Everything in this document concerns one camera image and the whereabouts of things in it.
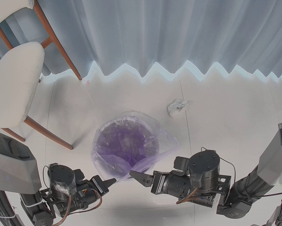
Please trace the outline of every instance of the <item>crumpled plastic bag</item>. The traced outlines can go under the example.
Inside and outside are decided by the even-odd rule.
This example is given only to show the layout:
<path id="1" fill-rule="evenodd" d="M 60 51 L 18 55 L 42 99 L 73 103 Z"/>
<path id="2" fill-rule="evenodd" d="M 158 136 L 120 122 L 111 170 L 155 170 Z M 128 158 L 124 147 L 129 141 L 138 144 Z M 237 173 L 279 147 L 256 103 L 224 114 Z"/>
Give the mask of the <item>crumpled plastic bag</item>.
<path id="1" fill-rule="evenodd" d="M 173 103 L 168 105 L 167 112 L 170 115 L 170 117 L 174 119 L 178 115 L 184 113 L 188 108 L 188 105 L 189 105 L 188 100 L 175 99 Z"/>
<path id="2" fill-rule="evenodd" d="M 179 143 L 154 118 L 127 111 L 104 123 L 94 136 L 91 158 L 104 179 L 129 178 L 130 170 L 144 172 L 172 153 Z"/>

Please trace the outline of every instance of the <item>purple plastic bag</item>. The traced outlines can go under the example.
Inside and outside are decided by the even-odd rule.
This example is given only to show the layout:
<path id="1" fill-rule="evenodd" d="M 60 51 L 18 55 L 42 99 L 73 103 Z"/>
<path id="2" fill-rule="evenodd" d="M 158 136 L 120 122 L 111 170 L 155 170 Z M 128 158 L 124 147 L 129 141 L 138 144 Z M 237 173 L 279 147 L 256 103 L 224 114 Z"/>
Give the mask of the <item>purple plastic bag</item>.
<path id="1" fill-rule="evenodd" d="M 92 161 L 104 179 L 127 179 L 130 170 L 145 171 L 178 147 L 154 118 L 138 111 L 127 111 L 104 123 L 97 131 Z"/>

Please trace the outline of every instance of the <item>chair seat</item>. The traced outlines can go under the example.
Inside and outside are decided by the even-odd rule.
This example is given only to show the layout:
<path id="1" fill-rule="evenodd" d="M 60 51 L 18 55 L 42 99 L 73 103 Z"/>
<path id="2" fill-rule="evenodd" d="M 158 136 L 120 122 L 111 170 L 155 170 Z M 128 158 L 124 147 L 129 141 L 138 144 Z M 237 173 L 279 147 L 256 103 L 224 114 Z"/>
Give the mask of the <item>chair seat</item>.
<path id="1" fill-rule="evenodd" d="M 29 42 L 0 60 L 0 128 L 22 123 L 29 112 L 44 63 L 40 43 Z"/>

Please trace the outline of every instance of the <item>white chair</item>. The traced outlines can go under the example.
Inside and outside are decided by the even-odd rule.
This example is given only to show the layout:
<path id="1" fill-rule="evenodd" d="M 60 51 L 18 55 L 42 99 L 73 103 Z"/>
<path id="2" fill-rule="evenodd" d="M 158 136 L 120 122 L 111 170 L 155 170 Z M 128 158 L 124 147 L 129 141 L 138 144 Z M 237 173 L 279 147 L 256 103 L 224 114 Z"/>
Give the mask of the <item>white chair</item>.
<path id="1" fill-rule="evenodd" d="M 0 22 L 23 7 L 32 9 L 34 1 L 0 0 Z M 73 147 L 69 143 L 28 116 L 44 63 L 44 47 L 48 45 L 49 40 L 52 38 L 46 39 L 42 44 L 29 42 L 19 45 L 9 50 L 0 60 L 0 128 L 16 139 L 25 141 L 9 129 L 24 122 L 56 143 L 72 150 Z"/>

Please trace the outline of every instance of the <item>gray curtain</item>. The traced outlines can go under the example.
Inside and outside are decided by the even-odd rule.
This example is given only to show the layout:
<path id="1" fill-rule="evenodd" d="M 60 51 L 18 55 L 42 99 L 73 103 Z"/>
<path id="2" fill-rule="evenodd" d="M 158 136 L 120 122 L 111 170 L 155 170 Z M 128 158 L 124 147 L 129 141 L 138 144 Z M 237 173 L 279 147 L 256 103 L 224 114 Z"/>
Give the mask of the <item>gray curtain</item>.
<path id="1" fill-rule="evenodd" d="M 93 61 L 104 75 L 127 63 L 143 77 L 155 62 L 175 73 L 186 60 L 203 74 L 219 62 L 282 75 L 282 0 L 38 1 L 82 77 Z M 29 9 L 4 30 L 15 45 L 47 37 Z M 69 68 L 53 44 L 45 52 L 45 75 Z"/>

